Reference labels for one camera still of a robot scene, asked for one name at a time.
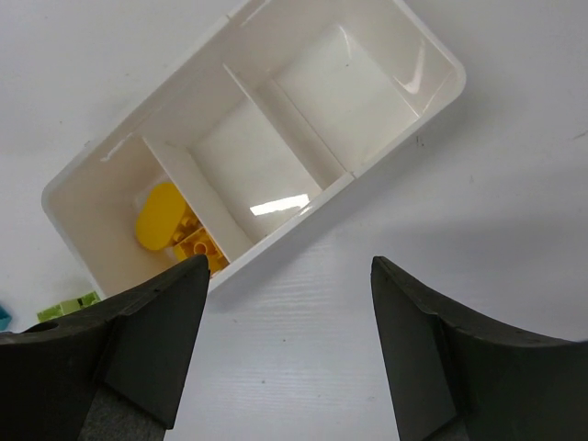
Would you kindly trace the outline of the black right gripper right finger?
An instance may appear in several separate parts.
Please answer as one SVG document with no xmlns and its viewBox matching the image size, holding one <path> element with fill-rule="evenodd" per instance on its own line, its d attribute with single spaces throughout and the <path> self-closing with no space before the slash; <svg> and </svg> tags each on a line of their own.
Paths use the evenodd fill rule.
<svg viewBox="0 0 588 441">
<path fill-rule="evenodd" d="M 377 256 L 371 292 L 402 440 L 584 440 L 587 344 L 483 315 Z"/>
</svg>

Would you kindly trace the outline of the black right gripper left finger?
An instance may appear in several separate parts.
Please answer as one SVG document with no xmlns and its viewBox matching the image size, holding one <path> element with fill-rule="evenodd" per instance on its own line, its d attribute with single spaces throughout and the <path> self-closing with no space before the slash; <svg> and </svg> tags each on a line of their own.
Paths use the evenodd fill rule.
<svg viewBox="0 0 588 441">
<path fill-rule="evenodd" d="M 194 256 L 80 311 L 1 336 L 4 440 L 161 440 L 209 288 Z"/>
</svg>

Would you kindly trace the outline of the green lego brick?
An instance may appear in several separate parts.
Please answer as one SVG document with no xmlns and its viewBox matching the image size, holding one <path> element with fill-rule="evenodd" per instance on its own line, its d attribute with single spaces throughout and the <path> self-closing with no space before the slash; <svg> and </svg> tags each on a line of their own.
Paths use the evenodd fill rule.
<svg viewBox="0 0 588 441">
<path fill-rule="evenodd" d="M 87 293 L 79 298 L 62 301 L 49 307 L 48 309 L 38 312 L 38 322 L 47 322 L 60 318 L 73 312 L 88 308 L 100 301 L 101 299 L 95 291 Z"/>
</svg>

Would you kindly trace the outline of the teal two-by-two lego brick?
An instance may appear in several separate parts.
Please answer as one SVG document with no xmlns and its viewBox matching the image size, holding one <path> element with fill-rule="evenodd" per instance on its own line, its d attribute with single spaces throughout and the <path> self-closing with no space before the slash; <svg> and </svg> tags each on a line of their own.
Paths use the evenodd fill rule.
<svg viewBox="0 0 588 441">
<path fill-rule="evenodd" d="M 6 332 L 12 321 L 12 311 L 4 303 L 0 303 L 0 332 Z"/>
</svg>

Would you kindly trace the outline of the yellow striped lego brick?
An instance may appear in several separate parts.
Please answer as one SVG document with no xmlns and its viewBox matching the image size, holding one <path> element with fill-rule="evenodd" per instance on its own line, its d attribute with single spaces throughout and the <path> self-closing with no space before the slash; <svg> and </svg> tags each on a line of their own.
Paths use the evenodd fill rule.
<svg viewBox="0 0 588 441">
<path fill-rule="evenodd" d="M 178 230 L 173 235 L 172 251 L 178 261 L 195 255 L 205 255 L 212 277 L 229 264 L 219 246 L 194 216 L 184 217 L 180 221 Z"/>
</svg>

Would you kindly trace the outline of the yellow butterfly lego block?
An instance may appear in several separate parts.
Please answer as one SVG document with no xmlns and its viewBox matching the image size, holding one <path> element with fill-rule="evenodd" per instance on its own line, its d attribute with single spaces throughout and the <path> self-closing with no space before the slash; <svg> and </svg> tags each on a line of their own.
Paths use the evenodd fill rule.
<svg viewBox="0 0 588 441">
<path fill-rule="evenodd" d="M 147 197 L 135 224 L 136 237 L 145 249 L 162 251 L 186 237 L 187 218 L 187 202 L 173 183 L 164 182 Z"/>
</svg>

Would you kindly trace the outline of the white three-compartment container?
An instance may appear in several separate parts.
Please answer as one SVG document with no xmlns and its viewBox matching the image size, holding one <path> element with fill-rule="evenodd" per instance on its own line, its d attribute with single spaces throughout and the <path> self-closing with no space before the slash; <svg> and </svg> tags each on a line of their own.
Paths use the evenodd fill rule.
<svg viewBox="0 0 588 441">
<path fill-rule="evenodd" d="M 171 182 L 229 261 L 216 288 L 417 139 L 466 77 L 403 1 L 245 1 L 41 205 L 109 297 L 178 262 L 135 234 Z"/>
</svg>

